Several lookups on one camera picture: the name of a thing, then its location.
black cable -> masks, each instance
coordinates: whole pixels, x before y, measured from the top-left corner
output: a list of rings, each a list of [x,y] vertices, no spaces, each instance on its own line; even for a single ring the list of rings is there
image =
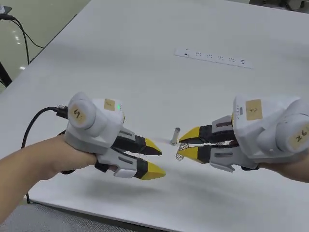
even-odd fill
[[[26,129],[26,132],[25,132],[25,135],[24,135],[24,138],[23,138],[23,142],[21,144],[21,148],[23,149],[25,146],[26,146],[26,141],[27,141],[27,137],[28,137],[28,134],[29,134],[29,131],[31,129],[31,127],[33,126],[34,122],[38,119],[38,117],[43,114],[44,112],[46,111],[54,111],[54,112],[58,112],[58,107],[47,107],[47,108],[44,108],[42,110],[40,110],[34,117],[33,119],[31,120],[31,122],[29,123],[27,129]],[[30,201],[30,197],[29,197],[29,193],[27,192],[26,194],[26,199],[27,199],[27,204],[30,204],[31,201]]]
[[[15,23],[16,25],[18,25],[18,27],[19,27],[21,30],[23,30],[23,29],[19,26],[18,23],[14,22],[14,21],[12,21],[12,22]],[[26,32],[25,32],[25,35],[30,39],[30,41],[31,41],[35,46],[44,49],[44,47],[37,45],[37,44],[30,38],[30,36],[29,36]]]
[[[14,18],[11,21],[16,21],[19,24],[19,27],[21,28],[21,31],[23,33],[24,36],[24,40],[25,40],[25,46],[26,46],[26,54],[27,54],[27,62],[28,65],[30,64],[30,59],[29,59],[29,50],[28,50],[28,43],[27,43],[27,38],[26,38],[26,34],[25,34],[25,30],[23,28],[23,25],[21,25],[21,23],[18,21],[18,19]]]

label sticker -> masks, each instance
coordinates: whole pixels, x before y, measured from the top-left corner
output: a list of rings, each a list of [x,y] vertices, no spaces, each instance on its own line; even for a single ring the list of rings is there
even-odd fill
[[[105,99],[104,109],[110,110],[110,111],[115,111],[115,101],[111,100],[111,99]]]
[[[73,105],[69,113],[78,124],[83,124],[83,122],[85,122],[86,120],[86,115],[80,110],[80,108],[76,104]]]
[[[309,139],[309,123],[304,125],[297,133],[289,138],[289,144],[297,150],[302,144]]]
[[[261,99],[246,101],[247,120],[258,120],[263,118]]]

gray carpet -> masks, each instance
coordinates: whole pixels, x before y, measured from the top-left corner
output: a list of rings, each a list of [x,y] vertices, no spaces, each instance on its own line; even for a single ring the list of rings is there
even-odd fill
[[[146,227],[59,210],[40,204],[18,206],[0,232],[158,232]]]

metal pin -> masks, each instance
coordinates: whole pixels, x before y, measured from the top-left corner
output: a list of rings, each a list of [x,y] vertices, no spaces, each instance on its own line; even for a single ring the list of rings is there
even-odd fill
[[[178,139],[178,135],[179,135],[179,132],[180,132],[180,128],[179,127],[176,127],[175,128],[175,132],[173,134],[173,138],[172,140],[170,141],[170,144],[175,146],[177,144],[177,139]]]

power strip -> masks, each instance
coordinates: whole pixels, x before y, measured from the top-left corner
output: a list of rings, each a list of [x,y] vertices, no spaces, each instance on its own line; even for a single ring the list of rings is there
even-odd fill
[[[227,65],[233,65],[248,69],[253,69],[252,64],[243,58],[235,58],[232,56],[223,56],[223,55],[216,55],[211,53],[201,53],[198,51],[193,51],[190,49],[176,49],[175,52],[176,56],[179,57],[186,57],[191,59],[199,59],[203,61],[209,61],[219,64],[227,64]]]

